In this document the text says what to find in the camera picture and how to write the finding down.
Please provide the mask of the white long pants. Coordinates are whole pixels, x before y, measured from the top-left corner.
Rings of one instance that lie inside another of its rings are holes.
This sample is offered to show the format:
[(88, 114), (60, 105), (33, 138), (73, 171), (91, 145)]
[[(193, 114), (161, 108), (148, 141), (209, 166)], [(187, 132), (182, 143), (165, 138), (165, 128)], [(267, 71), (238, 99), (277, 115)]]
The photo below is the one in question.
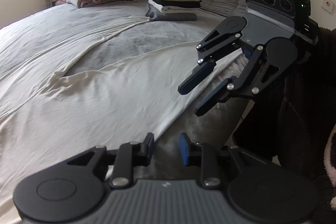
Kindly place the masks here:
[(41, 15), (1, 30), (1, 223), (17, 223), (13, 191), (25, 177), (97, 144), (117, 148), (147, 132), (161, 136), (223, 77), (238, 75), (241, 51), (223, 58), (190, 94), (196, 39), (133, 54), (97, 71), (67, 72), (90, 50), (131, 35), (155, 34), (158, 23), (127, 16), (92, 27), (41, 26)]

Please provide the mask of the white folded garment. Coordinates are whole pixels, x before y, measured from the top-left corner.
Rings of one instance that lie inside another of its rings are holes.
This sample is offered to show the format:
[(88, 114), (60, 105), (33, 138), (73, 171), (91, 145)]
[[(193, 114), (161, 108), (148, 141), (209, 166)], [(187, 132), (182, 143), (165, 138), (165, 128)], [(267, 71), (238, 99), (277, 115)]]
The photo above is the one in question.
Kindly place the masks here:
[(162, 14), (197, 14), (198, 9), (189, 9), (182, 8), (177, 6), (163, 6), (157, 4), (153, 0), (148, 0), (148, 4), (152, 5), (155, 9), (157, 9)]

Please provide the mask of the grey folded sweater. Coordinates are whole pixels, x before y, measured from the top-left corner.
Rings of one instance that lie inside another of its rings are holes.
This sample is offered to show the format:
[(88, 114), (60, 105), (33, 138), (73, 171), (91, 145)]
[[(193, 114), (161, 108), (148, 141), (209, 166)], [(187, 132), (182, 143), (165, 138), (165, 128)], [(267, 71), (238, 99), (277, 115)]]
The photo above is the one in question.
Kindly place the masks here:
[(195, 14), (163, 14), (159, 12), (152, 5), (147, 5), (146, 16), (150, 18), (150, 21), (196, 21), (198, 19)]

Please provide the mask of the black folded garment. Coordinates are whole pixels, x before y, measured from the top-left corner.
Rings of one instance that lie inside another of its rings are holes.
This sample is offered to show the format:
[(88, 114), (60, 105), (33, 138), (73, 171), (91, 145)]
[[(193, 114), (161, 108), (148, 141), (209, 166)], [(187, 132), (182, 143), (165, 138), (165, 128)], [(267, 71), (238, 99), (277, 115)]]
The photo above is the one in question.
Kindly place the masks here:
[(163, 1), (163, 0), (153, 0), (157, 4), (163, 5), (163, 6), (177, 6), (182, 8), (200, 8), (201, 2), (177, 2), (177, 1)]

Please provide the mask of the grey bed sheet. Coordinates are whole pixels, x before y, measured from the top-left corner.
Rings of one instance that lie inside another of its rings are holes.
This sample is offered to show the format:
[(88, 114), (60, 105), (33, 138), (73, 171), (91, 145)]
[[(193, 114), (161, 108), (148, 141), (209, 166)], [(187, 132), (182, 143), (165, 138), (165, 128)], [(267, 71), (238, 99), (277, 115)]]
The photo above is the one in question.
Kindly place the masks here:
[[(143, 1), (119, 2), (87, 9), (77, 9), (72, 5), (60, 5), (25, 19), (41, 15), (42, 27), (63, 23), (71, 26), (92, 27), (96, 23), (106, 23), (127, 16), (142, 16), (148, 22), (151, 22), (145, 16), (145, 12), (146, 4)], [(84, 71), (97, 71), (107, 65), (116, 63), (120, 59), (130, 58), (133, 54), (148, 53), (150, 50), (158, 50), (163, 46), (173, 46), (175, 43), (187, 43), (191, 39), (196, 39), (198, 43), (221, 21), (221, 16), (201, 11), (198, 19), (194, 22), (156, 22), (158, 23), (157, 33), (141, 37), (131, 35), (124, 46), (118, 45), (117, 39), (104, 42), (81, 57), (67, 72), (67, 75), (72, 76)], [(139, 168), (136, 173), (137, 176), (144, 178), (192, 177), (197, 170), (195, 168), (185, 168), (178, 151), (178, 134), (181, 132), (188, 133), (194, 141), (204, 141), (218, 147), (225, 143), (245, 109), (245, 100), (236, 98), (225, 104), (218, 104), (202, 117), (197, 117), (194, 114), (195, 105), (221, 80), (205, 88), (201, 95), (161, 136), (155, 136), (155, 153), (151, 165), (147, 168)]]

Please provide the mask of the wall socket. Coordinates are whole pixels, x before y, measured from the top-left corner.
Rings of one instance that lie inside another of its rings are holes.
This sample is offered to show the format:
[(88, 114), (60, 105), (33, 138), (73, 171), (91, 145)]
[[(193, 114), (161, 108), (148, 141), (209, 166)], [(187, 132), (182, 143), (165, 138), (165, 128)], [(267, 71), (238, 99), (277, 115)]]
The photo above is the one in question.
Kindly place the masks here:
[(331, 0), (322, 0), (321, 8), (327, 11), (329, 14), (332, 14), (334, 8), (334, 2)]

